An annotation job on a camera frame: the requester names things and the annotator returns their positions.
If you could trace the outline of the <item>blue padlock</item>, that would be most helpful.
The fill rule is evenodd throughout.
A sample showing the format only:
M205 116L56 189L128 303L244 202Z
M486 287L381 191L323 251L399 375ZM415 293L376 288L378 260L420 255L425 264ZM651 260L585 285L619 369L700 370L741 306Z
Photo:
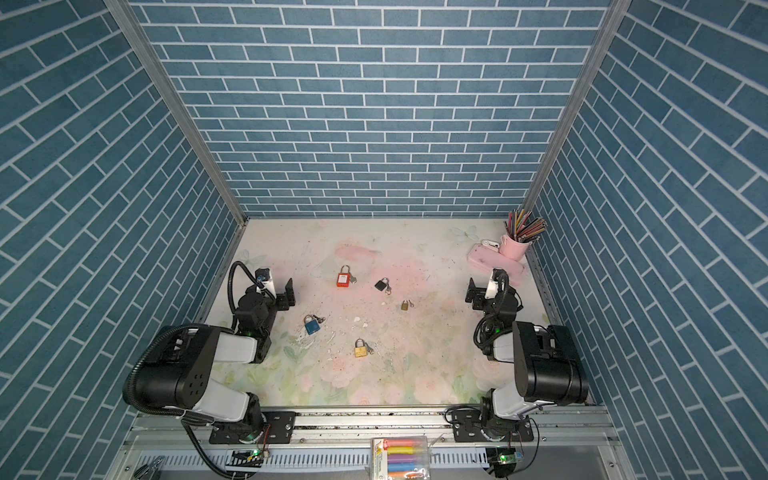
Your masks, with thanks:
M321 329L321 325L325 322L324 317L320 317L314 314L306 315L303 319L305 331L308 335L314 335Z

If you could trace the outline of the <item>red padlock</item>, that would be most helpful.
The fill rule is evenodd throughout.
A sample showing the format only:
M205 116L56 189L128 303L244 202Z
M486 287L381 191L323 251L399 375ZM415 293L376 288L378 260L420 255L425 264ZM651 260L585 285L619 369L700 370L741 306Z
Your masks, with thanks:
M351 273L351 267L349 265L343 265L337 275L336 286L338 288L349 288L356 282L356 277Z

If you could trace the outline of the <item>large brass padlock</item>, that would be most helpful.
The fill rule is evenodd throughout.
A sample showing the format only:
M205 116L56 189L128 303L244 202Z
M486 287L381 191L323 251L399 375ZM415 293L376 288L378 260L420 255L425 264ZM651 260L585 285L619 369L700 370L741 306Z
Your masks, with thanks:
M354 344L354 356L356 358L364 358L366 356L372 355L374 353L373 349L368 345L368 343L363 340L362 338L358 338L355 341Z

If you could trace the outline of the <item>black padlock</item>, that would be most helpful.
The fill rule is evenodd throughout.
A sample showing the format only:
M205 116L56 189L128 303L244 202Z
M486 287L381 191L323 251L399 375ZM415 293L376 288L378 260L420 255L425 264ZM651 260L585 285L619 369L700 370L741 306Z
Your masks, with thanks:
M381 280L377 281L375 284L375 288L379 291L385 292L387 295L390 295L392 293L390 281L387 277L384 277Z

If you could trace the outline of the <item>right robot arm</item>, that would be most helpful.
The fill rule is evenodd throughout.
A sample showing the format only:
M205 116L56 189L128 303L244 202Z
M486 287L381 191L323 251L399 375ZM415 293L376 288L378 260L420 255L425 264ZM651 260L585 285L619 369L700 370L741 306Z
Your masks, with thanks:
M472 335L475 347L492 362L512 365L514 374L511 383L481 398L476 420L459 418L458 441L476 435L490 441L530 441L529 414L587 400L589 382L569 329L519 320L523 303L504 271L495 270L485 287L470 280L465 301L483 313Z

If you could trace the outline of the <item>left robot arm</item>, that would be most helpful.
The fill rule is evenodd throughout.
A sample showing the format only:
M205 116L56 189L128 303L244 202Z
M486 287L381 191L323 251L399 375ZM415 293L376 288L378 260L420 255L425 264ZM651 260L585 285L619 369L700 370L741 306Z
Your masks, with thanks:
M231 301L233 328L188 324L165 327L125 381L123 398L138 411L211 427L212 444L288 444L296 414L263 411L258 396L211 378L219 364L262 363L271 347L277 313L296 304L293 282L274 293L256 283Z

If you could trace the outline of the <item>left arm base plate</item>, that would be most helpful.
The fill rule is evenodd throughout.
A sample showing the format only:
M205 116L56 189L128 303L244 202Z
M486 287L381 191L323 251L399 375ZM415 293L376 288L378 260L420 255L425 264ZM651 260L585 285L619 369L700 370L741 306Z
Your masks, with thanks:
M266 411L255 425L245 420L215 422L209 443L218 445L288 444L293 435L297 413L294 411Z

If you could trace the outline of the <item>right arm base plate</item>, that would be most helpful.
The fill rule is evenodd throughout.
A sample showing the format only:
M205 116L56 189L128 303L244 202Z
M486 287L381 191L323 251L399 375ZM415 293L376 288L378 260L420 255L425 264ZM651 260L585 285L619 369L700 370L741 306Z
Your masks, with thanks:
M534 432L526 421L508 421L492 418L481 419L481 413L474 409L452 410L444 413L444 419L451 427L457 443L517 443L531 442Z

